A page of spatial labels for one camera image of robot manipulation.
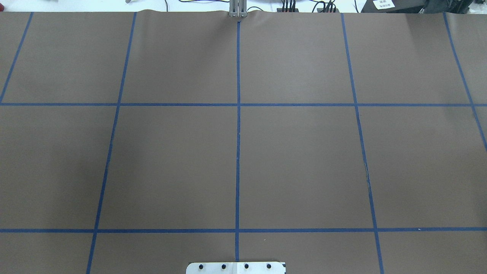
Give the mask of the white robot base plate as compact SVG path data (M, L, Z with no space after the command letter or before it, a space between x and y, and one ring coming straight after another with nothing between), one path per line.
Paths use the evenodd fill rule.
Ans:
M285 274L286 265L278 261L190 263L186 274Z

